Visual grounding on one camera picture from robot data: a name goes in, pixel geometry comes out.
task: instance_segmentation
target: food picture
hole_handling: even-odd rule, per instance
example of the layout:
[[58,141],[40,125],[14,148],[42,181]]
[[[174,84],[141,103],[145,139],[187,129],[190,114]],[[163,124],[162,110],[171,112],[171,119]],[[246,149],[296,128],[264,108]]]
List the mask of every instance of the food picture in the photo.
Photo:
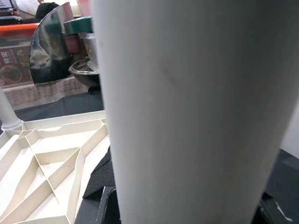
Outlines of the food picture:
[[28,60],[29,60],[29,50],[22,49],[17,51],[17,57],[20,61],[21,66],[28,67]]
[[17,83],[22,76],[22,72],[13,65],[6,65],[0,69],[0,78],[7,83]]

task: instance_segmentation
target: cream plastic tray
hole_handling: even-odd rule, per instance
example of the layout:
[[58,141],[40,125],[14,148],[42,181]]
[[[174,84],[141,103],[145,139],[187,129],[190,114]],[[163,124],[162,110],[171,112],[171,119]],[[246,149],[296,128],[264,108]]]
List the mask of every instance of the cream plastic tray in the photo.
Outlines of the cream plastic tray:
[[110,145],[105,112],[24,122],[0,136],[0,224],[72,224]]

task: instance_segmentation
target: white pole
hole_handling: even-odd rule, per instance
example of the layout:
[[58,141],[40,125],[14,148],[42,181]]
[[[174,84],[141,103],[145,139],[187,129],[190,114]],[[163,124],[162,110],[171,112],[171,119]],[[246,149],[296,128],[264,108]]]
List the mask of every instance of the white pole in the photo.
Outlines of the white pole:
[[22,121],[16,116],[8,99],[0,87],[0,120],[2,121],[2,130],[10,130],[19,127]]
[[250,223],[298,97],[287,2],[93,1],[122,224]]

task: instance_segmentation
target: metal bowl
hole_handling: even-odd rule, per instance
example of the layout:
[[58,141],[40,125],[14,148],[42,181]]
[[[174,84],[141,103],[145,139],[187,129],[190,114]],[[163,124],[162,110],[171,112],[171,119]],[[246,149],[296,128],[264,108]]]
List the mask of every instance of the metal bowl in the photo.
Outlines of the metal bowl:
[[93,71],[87,62],[89,58],[79,60],[69,67],[69,72],[73,76],[88,87],[97,87],[100,85],[100,77],[97,72]]

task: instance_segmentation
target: food poster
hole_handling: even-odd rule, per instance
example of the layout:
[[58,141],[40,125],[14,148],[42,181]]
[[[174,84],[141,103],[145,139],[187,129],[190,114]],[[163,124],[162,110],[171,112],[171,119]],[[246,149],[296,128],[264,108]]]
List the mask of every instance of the food poster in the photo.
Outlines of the food poster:
[[30,46],[0,48],[0,86],[2,88],[32,82],[29,52]]

